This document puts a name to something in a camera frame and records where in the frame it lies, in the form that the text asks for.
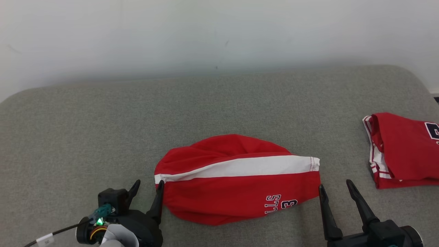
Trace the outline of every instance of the gray fabric surface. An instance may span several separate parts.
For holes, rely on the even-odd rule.
[[[0,246],[23,246],[72,225],[97,194],[140,179],[132,209],[154,198],[154,168],[174,147],[237,133],[321,159],[338,226],[361,231],[346,179],[375,214],[439,243],[439,187],[377,190],[368,164],[365,115],[391,112],[439,123],[421,82],[394,66],[179,78],[111,86],[26,90],[0,104]],[[325,246],[318,199],[264,218],[211,227],[163,211],[163,246]],[[53,246],[82,246],[74,231]]]

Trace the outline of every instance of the black cable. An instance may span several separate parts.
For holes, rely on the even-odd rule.
[[[52,236],[55,236],[55,235],[57,235],[58,233],[62,233],[62,232],[65,232],[65,231],[67,231],[67,230],[73,229],[73,228],[78,227],[78,226],[80,226],[80,225],[86,224],[86,223],[88,223],[88,222],[90,222],[90,221],[92,221],[92,220],[93,220],[93,219],[89,219],[88,221],[84,221],[84,222],[78,223],[78,224],[76,224],[76,225],[71,225],[71,226],[69,226],[69,227],[63,228],[63,229],[61,229],[61,230],[58,230],[58,231],[56,231],[56,232],[53,232],[53,233],[52,233]],[[34,241],[28,243],[28,244],[25,245],[24,247],[31,247],[31,246],[34,245],[34,244],[36,244],[36,240],[34,240]]]

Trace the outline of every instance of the folded clothing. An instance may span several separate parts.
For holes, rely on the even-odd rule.
[[[237,134],[170,150],[155,169],[177,217],[221,225],[265,216],[319,195],[319,159]]]
[[[391,113],[363,118],[377,189],[439,185],[439,126]]]

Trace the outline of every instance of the green led light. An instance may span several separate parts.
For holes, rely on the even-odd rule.
[[[98,219],[96,222],[96,225],[103,225],[104,221],[102,220],[102,218]]]

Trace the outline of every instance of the orange wire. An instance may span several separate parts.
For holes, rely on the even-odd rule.
[[[99,231],[101,231],[101,230],[107,230],[107,227],[97,227],[97,228],[95,228],[92,232],[91,232],[91,235],[90,235],[90,240],[93,238],[93,235],[95,234],[95,233],[97,233],[97,232],[99,232]]]

